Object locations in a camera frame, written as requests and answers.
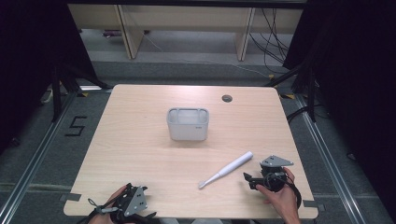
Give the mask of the white electric toothbrush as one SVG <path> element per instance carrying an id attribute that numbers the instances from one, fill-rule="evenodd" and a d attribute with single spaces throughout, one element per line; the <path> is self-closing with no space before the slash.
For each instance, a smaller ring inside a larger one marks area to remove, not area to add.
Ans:
<path id="1" fill-rule="evenodd" d="M 245 164 L 246 162 L 250 161 L 253 158 L 253 153 L 251 151 L 246 152 L 245 154 L 241 155 L 237 159 L 231 161 L 227 165 L 225 165 L 223 168 L 221 168 L 218 172 L 216 172 L 214 175 L 209 177 L 205 181 L 201 181 L 198 184 L 198 189 L 203 189 L 205 186 L 209 185 L 210 183 L 214 182 L 217 179 L 220 179 L 230 172 L 234 171 L 241 165 Z"/>

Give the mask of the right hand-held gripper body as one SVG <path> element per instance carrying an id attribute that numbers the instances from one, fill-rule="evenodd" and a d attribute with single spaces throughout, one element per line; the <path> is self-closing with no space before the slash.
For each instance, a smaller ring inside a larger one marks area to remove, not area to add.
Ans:
<path id="1" fill-rule="evenodd" d="M 287 174 L 284 170 L 285 166 L 292 166 L 293 162 L 271 155 L 260 162 L 262 168 L 263 185 L 273 192 L 283 189 L 287 182 Z"/>

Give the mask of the light wooden desk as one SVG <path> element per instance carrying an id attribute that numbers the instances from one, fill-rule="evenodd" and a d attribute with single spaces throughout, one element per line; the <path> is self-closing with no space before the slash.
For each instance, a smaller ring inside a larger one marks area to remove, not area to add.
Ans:
<path id="1" fill-rule="evenodd" d="M 258 7 L 160 7 L 127 5 L 68 6 L 79 29 L 119 30 L 129 58 L 136 57 L 145 31 L 203 31 L 234 34 L 237 59 L 245 59 L 248 35 L 292 35 L 300 9 Z"/>

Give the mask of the black metal stand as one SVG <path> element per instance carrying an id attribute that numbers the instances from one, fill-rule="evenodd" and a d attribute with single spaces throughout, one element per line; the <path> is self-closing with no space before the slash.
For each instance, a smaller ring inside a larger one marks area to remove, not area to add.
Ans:
<path id="1" fill-rule="evenodd" d="M 292 84 L 292 91 L 294 93 L 302 93 L 305 91 L 307 97 L 307 105 L 299 108 L 295 112 L 291 113 L 287 116 L 288 123 L 291 123 L 292 120 L 297 116 L 304 112 L 307 113 L 308 117 L 311 118 L 313 122 L 316 121 L 315 118 L 315 73 L 313 69 L 306 65 L 305 63 L 301 63 L 296 67 L 289 70 L 289 72 L 283 74 L 282 76 L 272 79 L 269 83 L 265 84 L 265 87 L 274 87 L 281 82 L 295 76 L 295 80 Z"/>
<path id="2" fill-rule="evenodd" d="M 68 63 L 58 63 L 51 70 L 51 87 L 53 96 L 53 118 L 56 121 L 62 114 L 61 86 L 64 86 L 68 92 L 78 93 L 81 87 L 77 83 L 78 78 L 85 79 L 92 84 L 104 89 L 110 90 L 112 86 L 98 79 L 94 71 L 85 72 L 74 65 Z"/>

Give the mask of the white plastic holder box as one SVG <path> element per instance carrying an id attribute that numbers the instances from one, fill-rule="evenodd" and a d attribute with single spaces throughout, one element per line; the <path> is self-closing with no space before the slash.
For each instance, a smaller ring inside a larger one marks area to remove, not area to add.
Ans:
<path id="1" fill-rule="evenodd" d="M 209 112 L 204 108 L 170 108 L 166 117 L 170 137 L 175 141 L 205 141 Z"/>

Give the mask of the person's right hand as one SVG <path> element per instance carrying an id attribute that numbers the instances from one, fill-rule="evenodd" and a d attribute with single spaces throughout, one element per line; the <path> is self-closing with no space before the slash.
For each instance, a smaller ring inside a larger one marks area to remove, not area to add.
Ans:
<path id="1" fill-rule="evenodd" d="M 264 202 L 271 204 L 275 208 L 285 224 L 301 224 L 298 214 L 297 196 L 291 187 L 295 176 L 287 167 L 284 167 L 284 170 L 288 176 L 288 183 L 284 185 L 282 190 L 272 192 L 261 186 L 258 186 L 257 189 L 266 197 Z"/>

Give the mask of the black curtain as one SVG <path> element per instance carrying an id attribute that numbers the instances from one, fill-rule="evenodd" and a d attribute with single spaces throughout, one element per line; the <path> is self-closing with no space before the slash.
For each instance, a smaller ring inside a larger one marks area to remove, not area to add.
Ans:
<path id="1" fill-rule="evenodd" d="M 0 0 L 0 154 L 51 83 L 97 76 L 65 0 Z"/>
<path id="2" fill-rule="evenodd" d="M 349 149 L 396 221 L 396 0 L 306 0 L 284 65 L 313 71 Z"/>

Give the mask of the grey tape piece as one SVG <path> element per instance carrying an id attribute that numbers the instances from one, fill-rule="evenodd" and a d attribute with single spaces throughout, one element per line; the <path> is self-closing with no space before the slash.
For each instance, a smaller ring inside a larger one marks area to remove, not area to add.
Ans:
<path id="1" fill-rule="evenodd" d="M 72 201 L 72 202 L 78 202 L 81 198 L 80 194 L 76 193 L 66 193 L 62 194 L 60 197 L 61 202 L 67 202 L 67 201 Z"/>
<path id="2" fill-rule="evenodd" d="M 303 200 L 304 207 L 312 207 L 317 208 L 319 212 L 324 212 L 326 210 L 325 206 L 321 203 L 317 203 L 316 201 L 308 201 Z"/>

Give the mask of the person's left hand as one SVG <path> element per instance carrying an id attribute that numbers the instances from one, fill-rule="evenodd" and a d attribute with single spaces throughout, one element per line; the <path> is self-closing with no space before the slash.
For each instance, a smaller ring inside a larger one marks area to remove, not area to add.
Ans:
<path id="1" fill-rule="evenodd" d="M 126 190 L 127 186 L 120 187 L 117 191 L 115 191 L 107 200 L 106 208 L 109 208 L 113 205 L 114 199 L 123 193 Z M 114 224 L 111 220 L 110 214 L 97 214 L 90 218 L 88 224 Z"/>

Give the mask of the aluminium floor rail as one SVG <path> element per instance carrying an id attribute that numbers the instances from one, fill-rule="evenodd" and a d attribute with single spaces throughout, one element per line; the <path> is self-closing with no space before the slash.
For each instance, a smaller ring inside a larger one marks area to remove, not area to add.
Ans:
<path id="1" fill-rule="evenodd" d="M 47 129 L 43 139 L 41 140 L 38 148 L 35 151 L 32 159 L 29 161 L 26 169 L 24 170 L 19 181 L 14 185 L 10 192 L 5 204 L 0 209 L 0 224 L 9 224 L 17 211 L 21 201 L 29 188 L 35 174 L 37 173 L 42 161 L 47 155 L 50 145 L 53 142 L 56 133 L 59 131 L 63 123 L 64 116 L 69 110 L 74 99 L 77 97 L 76 93 L 69 93 L 61 106 L 61 113 L 55 121 L 53 121 Z"/>
<path id="2" fill-rule="evenodd" d="M 313 140 L 318 149 L 318 153 L 322 158 L 325 167 L 329 173 L 329 176 L 334 184 L 334 187 L 340 197 L 340 200 L 343 206 L 346 209 L 346 212 L 351 220 L 352 224 L 367 224 L 366 219 L 364 218 L 359 204 L 354 198 L 350 188 L 347 185 L 344 177 L 342 176 L 339 168 L 337 167 L 335 160 L 332 157 L 332 154 L 318 128 L 318 125 L 315 121 L 313 121 L 312 116 L 308 113 L 308 104 L 304 100 L 304 97 L 300 94 L 296 95 L 296 104 L 302 109 L 304 122 L 313 137 Z"/>

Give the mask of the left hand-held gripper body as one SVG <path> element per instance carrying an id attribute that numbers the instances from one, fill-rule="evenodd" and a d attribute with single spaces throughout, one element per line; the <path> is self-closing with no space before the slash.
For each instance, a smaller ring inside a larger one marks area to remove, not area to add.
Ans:
<path id="1" fill-rule="evenodd" d="M 113 206 L 116 211 L 111 214 L 113 223 L 148 223 L 146 217 L 139 215 L 147 206 L 144 191 L 146 187 L 134 187 L 131 183 L 115 198 Z"/>

